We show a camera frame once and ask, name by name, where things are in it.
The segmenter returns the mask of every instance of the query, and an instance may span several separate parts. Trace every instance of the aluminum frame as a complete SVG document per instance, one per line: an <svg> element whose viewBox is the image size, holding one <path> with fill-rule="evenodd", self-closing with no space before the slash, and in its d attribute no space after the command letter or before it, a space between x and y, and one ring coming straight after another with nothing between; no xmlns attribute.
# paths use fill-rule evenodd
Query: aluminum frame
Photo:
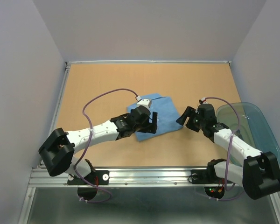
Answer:
<svg viewBox="0 0 280 224"><path fill-rule="evenodd" d="M55 108L54 117L50 126L49 134L53 131L58 118L60 105L63 99L65 86L70 72L71 64L91 64L91 63L227 63L231 61L149 61L149 60L117 60L117 61L86 61L86 62L67 62L64 72L62 86L59 92L58 102ZM205 167L158 167L158 168L96 168L108 169L110 171L109 185L105 188L126 188L126 187L196 187L213 185L194 185L189 183L188 177L192 169L204 169ZM77 185L67 185L67 174L50 177L42 161L36 169L32 169L25 195L23 207L20 214L19 224L27 224L32 208L35 190L38 187L76 188ZM280 197L278 193L270 195L273 208L280 223Z"/></svg>

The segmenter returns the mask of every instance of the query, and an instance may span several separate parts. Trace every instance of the wooden table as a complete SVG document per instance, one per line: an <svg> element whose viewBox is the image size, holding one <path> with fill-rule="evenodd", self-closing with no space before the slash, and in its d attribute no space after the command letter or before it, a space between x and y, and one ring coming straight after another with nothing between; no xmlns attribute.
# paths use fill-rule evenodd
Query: wooden table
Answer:
<svg viewBox="0 0 280 224"><path fill-rule="evenodd" d="M139 95L170 96L181 114L197 107L202 97L221 97L239 102L237 88L227 64L74 64L71 65L56 128L74 131L88 126L83 106L95 96L116 88L129 88ZM224 103L209 101L217 109ZM93 125L123 113L135 103L127 91L109 94L86 109ZM226 151L187 128L138 142L135 135L104 142L88 149L85 158L96 167L205 166L212 159L226 158Z"/></svg>

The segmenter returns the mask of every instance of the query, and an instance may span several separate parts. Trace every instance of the gray wall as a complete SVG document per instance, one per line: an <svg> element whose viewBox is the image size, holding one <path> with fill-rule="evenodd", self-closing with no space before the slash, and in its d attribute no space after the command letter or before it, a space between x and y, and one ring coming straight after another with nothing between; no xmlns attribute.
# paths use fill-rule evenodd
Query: gray wall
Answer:
<svg viewBox="0 0 280 224"><path fill-rule="evenodd" d="M231 60L265 0L33 0L66 61Z"/></svg>
<svg viewBox="0 0 280 224"><path fill-rule="evenodd" d="M280 146L280 0L266 2L231 69L242 101L260 107Z"/></svg>
<svg viewBox="0 0 280 224"><path fill-rule="evenodd" d="M18 221L63 72L33 2L0 1L0 224Z"/></svg>

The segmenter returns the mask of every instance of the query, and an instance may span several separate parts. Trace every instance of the folded towel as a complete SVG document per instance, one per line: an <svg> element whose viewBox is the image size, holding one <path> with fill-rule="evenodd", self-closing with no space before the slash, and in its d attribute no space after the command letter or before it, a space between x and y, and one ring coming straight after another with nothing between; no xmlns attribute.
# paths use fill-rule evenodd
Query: folded towel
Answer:
<svg viewBox="0 0 280 224"><path fill-rule="evenodd" d="M147 98L152 100L150 112L158 112L158 128L156 134L136 132L136 137L138 141L150 139L161 134L177 131L182 128L181 125L176 123L176 119L180 117L180 114L174 107L172 99L170 97L162 97L160 94L155 93L146 96L141 96L141 98ZM131 109L135 108L136 104L132 104L127 107L127 111L131 112Z"/></svg>

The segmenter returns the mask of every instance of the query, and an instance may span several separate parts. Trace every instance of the translucent green container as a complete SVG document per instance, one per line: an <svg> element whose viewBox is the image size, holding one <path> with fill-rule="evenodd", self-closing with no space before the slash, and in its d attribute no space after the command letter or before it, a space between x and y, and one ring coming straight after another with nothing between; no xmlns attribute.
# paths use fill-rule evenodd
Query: translucent green container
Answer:
<svg viewBox="0 0 280 224"><path fill-rule="evenodd" d="M236 135L247 144L262 152L272 152L280 163L280 148L270 126L261 110L254 104L232 104L241 117L241 126ZM217 121L226 124L231 130L238 126L238 119L229 105L219 107L216 113ZM234 164L239 162L231 157Z"/></svg>

